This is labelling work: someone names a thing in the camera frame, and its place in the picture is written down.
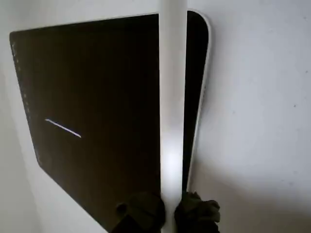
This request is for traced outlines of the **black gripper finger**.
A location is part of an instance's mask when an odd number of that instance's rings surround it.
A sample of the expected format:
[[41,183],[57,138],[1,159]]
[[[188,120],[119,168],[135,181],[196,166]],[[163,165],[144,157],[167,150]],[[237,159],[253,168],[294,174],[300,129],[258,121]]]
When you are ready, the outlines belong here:
[[161,196],[151,192],[132,195],[116,208],[119,218],[116,233],[159,233],[166,220]]
[[184,192],[174,212],[178,233],[218,233],[220,218],[218,202],[203,201],[197,192]]

